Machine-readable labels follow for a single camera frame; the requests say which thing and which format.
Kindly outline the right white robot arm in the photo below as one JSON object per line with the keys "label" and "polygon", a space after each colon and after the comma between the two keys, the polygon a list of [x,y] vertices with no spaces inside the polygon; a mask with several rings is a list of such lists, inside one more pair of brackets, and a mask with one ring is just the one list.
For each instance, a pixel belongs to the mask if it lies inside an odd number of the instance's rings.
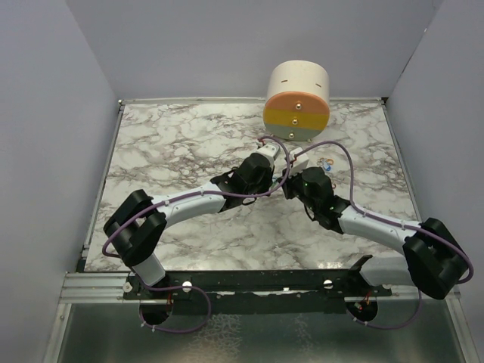
{"label": "right white robot arm", "polygon": [[470,260],[451,232],[438,219],[405,221],[369,213],[337,196],[321,167],[312,166],[286,178],[284,196],[300,200],[307,216],[321,227],[381,244],[399,253],[370,256],[357,263],[347,278],[349,290],[364,296],[374,286],[415,286],[434,299],[444,299],[456,284],[473,274]]}

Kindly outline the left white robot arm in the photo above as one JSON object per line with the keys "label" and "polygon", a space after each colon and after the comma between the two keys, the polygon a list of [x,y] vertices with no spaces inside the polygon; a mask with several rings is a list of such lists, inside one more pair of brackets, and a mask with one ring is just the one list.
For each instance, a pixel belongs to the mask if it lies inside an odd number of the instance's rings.
{"label": "left white robot arm", "polygon": [[233,170],[184,194],[155,198],[139,189],[125,199],[103,230],[125,266],[141,278],[141,289],[147,296],[159,298],[167,288],[166,271],[154,253],[163,231],[187,219],[239,207],[256,194],[266,194],[278,154],[276,147],[266,145]]}

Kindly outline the blue tagged key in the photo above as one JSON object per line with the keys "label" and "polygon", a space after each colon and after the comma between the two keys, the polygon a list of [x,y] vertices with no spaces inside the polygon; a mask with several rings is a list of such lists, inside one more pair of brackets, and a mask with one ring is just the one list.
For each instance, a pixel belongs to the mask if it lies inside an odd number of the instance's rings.
{"label": "blue tagged key", "polygon": [[328,161],[326,161],[326,160],[322,160],[322,161],[320,162],[320,164],[321,164],[321,167],[322,167],[322,168],[323,168],[323,169],[324,169],[326,172],[330,172],[330,171],[332,170],[332,165],[331,165],[331,164],[329,164],[329,162],[328,162]]}

